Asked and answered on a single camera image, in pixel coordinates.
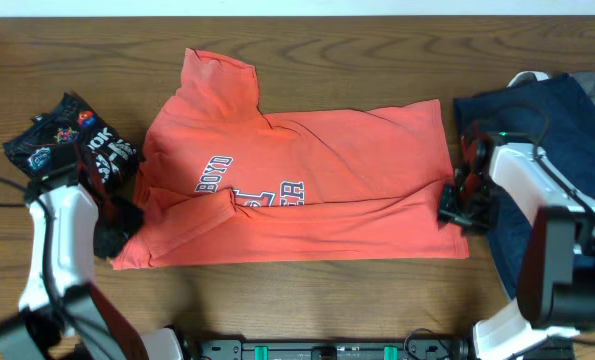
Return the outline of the red orange t-shirt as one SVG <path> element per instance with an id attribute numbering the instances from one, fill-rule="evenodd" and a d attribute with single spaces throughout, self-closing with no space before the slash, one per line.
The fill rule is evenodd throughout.
<path id="1" fill-rule="evenodd" d="M 264 114 L 252 65 L 193 49 L 180 80 L 146 133 L 145 223 L 115 269 L 468 256 L 437 220 L 453 173 L 438 100 Z"/>

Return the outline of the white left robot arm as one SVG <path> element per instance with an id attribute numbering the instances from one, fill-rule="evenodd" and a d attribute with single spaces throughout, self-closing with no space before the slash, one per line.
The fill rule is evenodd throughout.
<path id="1" fill-rule="evenodd" d="M 62 338 L 80 339 L 71 359 L 182 359 L 176 332 L 139 334 L 94 284 L 99 202 L 78 174 L 44 176 L 26 189 L 33 252 L 19 311 L 0 322 L 6 359 L 48 359 Z"/>

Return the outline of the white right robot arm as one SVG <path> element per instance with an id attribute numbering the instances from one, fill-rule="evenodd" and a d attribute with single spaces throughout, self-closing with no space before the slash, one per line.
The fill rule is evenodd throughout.
<path id="1" fill-rule="evenodd" d="M 461 135 L 465 163 L 442 190 L 439 222 L 491 231 L 505 192 L 531 232 L 514 299 L 455 342 L 451 359 L 540 358 L 543 346 L 582 344 L 595 328 L 595 200 L 549 161 L 542 140 L 478 122 Z"/>

